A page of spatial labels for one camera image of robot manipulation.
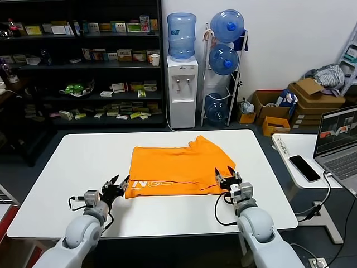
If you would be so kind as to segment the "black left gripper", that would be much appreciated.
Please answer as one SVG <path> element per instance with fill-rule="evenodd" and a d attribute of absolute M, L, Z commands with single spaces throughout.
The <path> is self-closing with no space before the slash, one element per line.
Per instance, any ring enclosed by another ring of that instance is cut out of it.
<path fill-rule="evenodd" d="M 117 197 L 123 196 L 123 191 L 128 188 L 130 175 L 128 175 L 119 185 L 115 185 L 119 175 L 116 175 L 106 182 L 102 187 L 100 200 L 105 203 L 112 203 Z"/>

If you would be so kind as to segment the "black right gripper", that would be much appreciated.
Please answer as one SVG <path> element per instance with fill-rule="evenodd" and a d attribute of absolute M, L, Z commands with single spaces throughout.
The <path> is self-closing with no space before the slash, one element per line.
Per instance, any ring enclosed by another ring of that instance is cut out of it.
<path fill-rule="evenodd" d="M 215 168 L 215 178 L 217 183 L 219 183 L 221 189 L 227 190 L 230 195 L 241 195 L 242 190 L 240 185 L 242 183 L 242 178 L 240 174 L 230 166 L 228 166 L 228 170 L 231 177 L 223 178 L 218 169 Z"/>

